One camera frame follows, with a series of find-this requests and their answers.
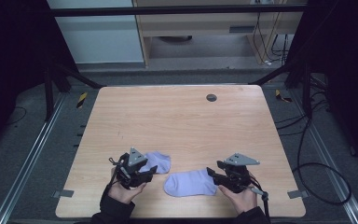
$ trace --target black cable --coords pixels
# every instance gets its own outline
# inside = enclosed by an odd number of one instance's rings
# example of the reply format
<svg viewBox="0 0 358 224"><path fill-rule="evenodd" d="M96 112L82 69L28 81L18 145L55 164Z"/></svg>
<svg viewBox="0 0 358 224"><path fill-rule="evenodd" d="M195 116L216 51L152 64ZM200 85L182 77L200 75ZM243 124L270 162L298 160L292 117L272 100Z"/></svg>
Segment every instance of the black cable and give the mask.
<svg viewBox="0 0 358 224"><path fill-rule="evenodd" d="M294 122L289 123L289 124L286 124L286 125L284 125L284 126L282 126L282 127L278 127L278 128L277 128L277 130L284 129L284 128L287 128L287 127L290 127L290 126L292 126L292 125L294 125L294 124L296 124L296 123L300 122L300 121L301 121L303 118L305 118L305 117L306 117L306 115L302 115L299 119L296 119Z"/></svg>
<svg viewBox="0 0 358 224"><path fill-rule="evenodd" d="M263 195L261 195L261 199L263 200L263 204L264 204L264 214L268 220L268 223L271 223L271 218L269 216L269 194L261 188L260 183L258 183L258 181L253 176L250 177L251 177L251 183L255 185L260 191L263 192Z"/></svg>
<svg viewBox="0 0 358 224"><path fill-rule="evenodd" d="M282 123L282 122L285 122L285 121L287 121L287 120L291 120L291 119L298 119L298 118L300 118L301 117L301 115L298 115L298 116L295 116L295 117L292 117L292 118L290 118L290 119L283 119L283 120L280 120L280 121L276 121L276 122L274 122L274 123Z"/></svg>
<svg viewBox="0 0 358 224"><path fill-rule="evenodd" d="M9 123L7 123L6 125L15 124L15 123L19 122L20 120L22 120L22 119L25 117L25 115L27 115L27 110L26 110L24 107L22 107L22 106L16 106L15 108L16 108L16 109L22 109L22 110L24 111L24 114L21 116L21 118L19 118L19 119L17 119L17 120L14 120L14 121L12 121L12 122L9 122Z"/></svg>
<svg viewBox="0 0 358 224"><path fill-rule="evenodd" d="M290 135L296 135L296 134L299 134L299 133L303 133L303 132L301 131L301 132L298 132L298 133L281 133L281 134L279 134L279 136L290 136Z"/></svg>
<svg viewBox="0 0 358 224"><path fill-rule="evenodd" d="M305 133L306 133L306 130L309 128L310 126L310 123L311 123L311 119L308 119L307 121L307 124L306 126L304 127L304 131L301 135L301 139L300 139L300 144L298 146L298 152L297 152L297 167L295 169L293 169L293 173L294 172L298 172L298 177L302 183L302 185L304 186L304 188L312 195L314 196L315 198L321 200L322 202L324 203L329 203L329 204L332 204L332 205L342 205L344 203L347 203L350 199L351 199L351 185L349 184L348 180L340 173L338 172L336 169L328 166L328 165L325 165L325 164L322 164L322 163L319 163L319 162L306 162L306 163L303 163L300 165L300 154L301 154L301 148L302 148L302 144L304 142L304 136L305 136ZM310 189L310 187L305 183L304 179L303 179L303 176L301 174L301 168L304 167L304 166L310 166L310 165L320 165L320 166L323 166L331 171L333 171L334 173L336 173L339 177L341 177L341 179L345 182L345 184L347 185L347 188L348 188L348 196L347 198L344 200L344 201L341 201L341 202L332 202L332 201L328 201L326 200L325 198L319 196L318 194L316 194L313 190Z"/></svg>

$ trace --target black sleeve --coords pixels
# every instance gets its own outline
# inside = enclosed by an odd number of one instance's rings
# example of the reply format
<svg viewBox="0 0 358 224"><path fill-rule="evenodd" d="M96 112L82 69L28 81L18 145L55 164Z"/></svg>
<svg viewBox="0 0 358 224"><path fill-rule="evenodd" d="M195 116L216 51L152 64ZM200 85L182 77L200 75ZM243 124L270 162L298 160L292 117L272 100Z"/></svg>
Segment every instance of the black sleeve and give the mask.
<svg viewBox="0 0 358 224"><path fill-rule="evenodd" d="M233 224L269 224L266 216L260 207L253 208L247 212L239 214Z"/></svg>
<svg viewBox="0 0 358 224"><path fill-rule="evenodd" d="M129 221L135 204L121 203L111 197L104 197L101 212L94 214L91 224L125 224Z"/></svg>

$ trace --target white sock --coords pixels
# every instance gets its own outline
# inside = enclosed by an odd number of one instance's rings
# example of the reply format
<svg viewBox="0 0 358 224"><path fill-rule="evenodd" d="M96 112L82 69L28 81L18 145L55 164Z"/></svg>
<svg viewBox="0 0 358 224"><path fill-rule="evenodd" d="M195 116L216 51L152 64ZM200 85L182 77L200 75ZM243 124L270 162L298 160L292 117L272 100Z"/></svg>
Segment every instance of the white sock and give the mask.
<svg viewBox="0 0 358 224"><path fill-rule="evenodd" d="M164 190L174 197L192 195L215 195L217 186L206 169L170 174L165 181Z"/></svg>
<svg viewBox="0 0 358 224"><path fill-rule="evenodd" d="M157 174L167 174L171 169L171 158L170 156L163 155L157 151L145 153L147 157L147 163L144 165L139 172L149 171L150 168L157 165Z"/></svg>

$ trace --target wire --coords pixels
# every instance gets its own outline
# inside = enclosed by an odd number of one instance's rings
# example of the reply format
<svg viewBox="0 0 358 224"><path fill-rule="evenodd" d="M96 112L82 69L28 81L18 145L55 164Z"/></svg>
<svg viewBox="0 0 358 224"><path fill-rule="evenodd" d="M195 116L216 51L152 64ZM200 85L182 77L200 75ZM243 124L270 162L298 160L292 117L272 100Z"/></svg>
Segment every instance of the wire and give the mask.
<svg viewBox="0 0 358 224"><path fill-rule="evenodd" d="M280 15L280 13L281 12L278 12L277 19L275 20L274 25L272 26L272 30L275 28L275 26L277 24L278 17ZM261 37L260 39L261 39L261 42L263 43L264 53L269 58L269 62L272 63L272 62L275 62L275 61L279 61L280 59L271 59L269 57L269 54L267 53L267 46L266 46L266 43L264 42L264 38L263 38L263 35L261 34L261 29L260 29L260 14L261 14L260 12L257 12L257 22L256 22L255 29L254 29L254 32L253 32L253 42L254 42L255 48L257 50L258 56L260 58L260 61L263 62L263 58L261 57L260 51L258 50L258 47L257 47L257 45L255 43L255 32L256 32L256 30L258 30L258 33L260 34L260 37Z"/></svg>
<svg viewBox="0 0 358 224"><path fill-rule="evenodd" d="M21 116L21 118L19 118L19 119L17 119L17 120L14 120L14 121L12 121L12 122L9 122L9 123L7 123L6 125L15 124L15 123L19 122L20 120L22 120L22 119L25 117L25 115L27 115L27 110L26 110L24 107L22 107L22 106L16 106L15 108L16 108L16 109L22 109L22 110L24 111L24 114Z"/></svg>
<svg viewBox="0 0 358 224"><path fill-rule="evenodd" d="M300 144L298 146L298 152L297 152L297 167L295 169L293 169L293 173L294 172L298 172L298 177L302 183L302 185L304 186L304 188L311 194L313 195L315 198L321 200L322 202L324 203L329 203L329 204L332 204L332 205L342 205L344 203L347 203L350 199L351 199L351 185L350 183L348 182L348 180L339 172L337 171L336 169L328 166L328 165L325 165L325 164L322 164L322 163L319 163L319 162L306 162L306 163L303 163L300 165L300 153L301 153L301 148L302 148L302 144L304 142L304 136L305 136L305 133L306 133L306 130L309 128L310 126L310 123L311 123L311 119L308 119L307 121L307 124L306 126L304 127L304 131L301 135L301 139L300 139ZM345 184L347 185L347 188L348 188L348 196L345 200L341 201L341 202L332 202L332 201L328 201L326 200L325 198L319 196L318 194L316 194L313 190L310 189L310 187L305 183L304 179L303 179L303 176L301 174L301 168L302 167L305 167L305 166L311 166L311 165L319 165L319 166L323 166L324 168L327 168L331 171L333 171L334 173L336 173L344 182Z"/></svg>

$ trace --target wooden table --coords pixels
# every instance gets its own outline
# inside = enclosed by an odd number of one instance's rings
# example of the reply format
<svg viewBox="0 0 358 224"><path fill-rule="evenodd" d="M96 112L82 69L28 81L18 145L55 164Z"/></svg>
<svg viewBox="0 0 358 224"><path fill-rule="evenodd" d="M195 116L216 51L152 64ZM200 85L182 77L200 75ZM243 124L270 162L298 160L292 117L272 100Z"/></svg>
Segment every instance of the wooden table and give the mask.
<svg viewBox="0 0 358 224"><path fill-rule="evenodd" d="M215 102L206 99L217 97ZM297 185L264 94L259 86L139 86L105 87L95 101L61 197L58 217L91 217L99 212L112 164L131 147L141 153L170 155L170 173L207 166L217 173L216 161L239 152L259 160L248 166L269 193L272 217L302 217L301 199L289 199ZM168 174L155 175L134 199L132 217L235 217L230 201L215 196L176 198L163 190ZM258 204L263 204L258 197Z"/></svg>

